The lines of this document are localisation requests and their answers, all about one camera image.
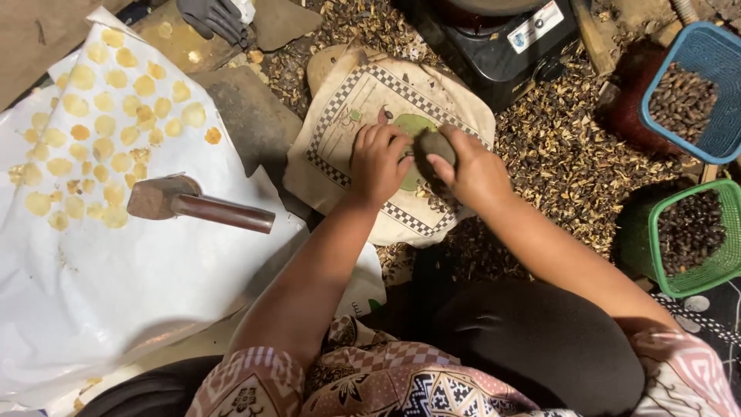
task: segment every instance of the green basket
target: green basket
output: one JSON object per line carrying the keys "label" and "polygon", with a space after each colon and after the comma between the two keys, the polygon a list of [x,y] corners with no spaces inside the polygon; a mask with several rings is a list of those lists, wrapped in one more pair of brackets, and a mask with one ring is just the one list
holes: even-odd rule
{"label": "green basket", "polygon": [[[667,277],[659,250],[659,214],[670,204],[708,189],[719,193],[725,242],[701,266]],[[622,228],[621,261],[659,283],[661,290],[670,297],[697,294],[735,278],[741,272],[741,187],[734,181],[716,180],[646,203],[631,213]]]}

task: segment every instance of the wooden handle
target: wooden handle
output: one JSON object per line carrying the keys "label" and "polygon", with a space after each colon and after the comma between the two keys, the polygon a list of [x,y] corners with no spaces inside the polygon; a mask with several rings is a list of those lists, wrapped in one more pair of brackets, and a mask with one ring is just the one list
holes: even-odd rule
{"label": "wooden handle", "polygon": [[571,8],[574,10],[576,22],[579,23],[579,29],[582,31],[584,48],[592,61],[594,72],[598,76],[604,76],[615,71],[615,61],[602,41],[602,34],[597,30],[584,0],[571,0]]}
{"label": "wooden handle", "polygon": [[188,194],[177,194],[171,206],[173,212],[184,216],[196,217],[255,232],[270,234],[273,228],[275,213],[260,208],[226,203],[208,197],[197,197]]}

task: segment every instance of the hammer head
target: hammer head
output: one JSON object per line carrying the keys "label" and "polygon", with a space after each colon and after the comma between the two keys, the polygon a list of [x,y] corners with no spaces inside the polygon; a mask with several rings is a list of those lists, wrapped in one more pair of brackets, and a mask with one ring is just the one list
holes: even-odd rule
{"label": "hammer head", "polygon": [[170,219],[175,217],[171,208],[173,198],[179,194],[200,195],[201,187],[185,175],[139,181],[131,189],[126,211],[142,219]]}

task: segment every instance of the plastic basket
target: plastic basket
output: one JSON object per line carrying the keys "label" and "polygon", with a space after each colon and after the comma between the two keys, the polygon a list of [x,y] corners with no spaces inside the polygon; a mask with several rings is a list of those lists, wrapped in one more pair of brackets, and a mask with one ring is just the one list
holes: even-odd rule
{"label": "plastic basket", "polygon": [[[692,145],[655,122],[648,112],[651,94],[672,62],[716,82],[718,101],[700,140]],[[708,22],[682,29],[654,80],[643,94],[639,118],[649,130],[688,154],[713,165],[728,163],[741,154],[741,38]]]}
{"label": "plastic basket", "polygon": [[[659,250],[658,219],[669,205],[708,189],[717,190],[725,241],[701,266],[671,277],[664,275]],[[731,180],[696,185],[658,202],[639,207],[623,225],[620,244],[623,263],[656,281],[670,297],[687,297],[735,278],[741,272],[741,187]]]}

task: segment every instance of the hand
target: hand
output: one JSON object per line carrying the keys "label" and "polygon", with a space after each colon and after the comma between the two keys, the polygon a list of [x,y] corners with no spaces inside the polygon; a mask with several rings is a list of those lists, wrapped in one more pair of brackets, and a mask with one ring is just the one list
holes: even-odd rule
{"label": "hand", "polygon": [[231,0],[177,0],[178,10],[204,39],[219,36],[234,46],[247,47],[247,30],[239,21],[242,12]]}
{"label": "hand", "polygon": [[402,149],[411,139],[395,125],[365,125],[355,140],[350,161],[353,185],[350,193],[380,210],[402,184],[414,157],[401,162]]}
{"label": "hand", "polygon": [[482,213],[487,207],[509,201],[514,193],[502,158],[492,154],[473,135],[453,125],[443,125],[440,133],[448,138],[458,155],[458,171],[435,154],[427,161],[463,205]]}

